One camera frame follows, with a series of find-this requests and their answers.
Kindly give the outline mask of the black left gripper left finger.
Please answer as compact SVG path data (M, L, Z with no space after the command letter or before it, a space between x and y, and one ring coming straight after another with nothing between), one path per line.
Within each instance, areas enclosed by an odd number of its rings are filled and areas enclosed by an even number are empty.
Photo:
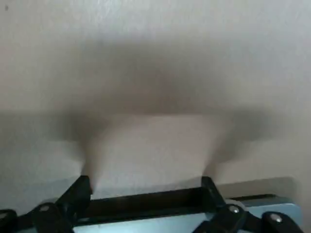
M81 175L56 202L45 202L30 212L32 226L38 233L72 233L73 224L90 204L90 178Z

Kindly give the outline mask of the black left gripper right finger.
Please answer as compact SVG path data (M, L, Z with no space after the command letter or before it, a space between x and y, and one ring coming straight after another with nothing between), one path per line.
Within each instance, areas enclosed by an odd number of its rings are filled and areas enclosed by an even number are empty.
M303 230L288 215L280 212L265 212L260 218L245 208L225 202L213 180L208 176L201 178L203 208L213 213L194 230L195 233L301 233Z

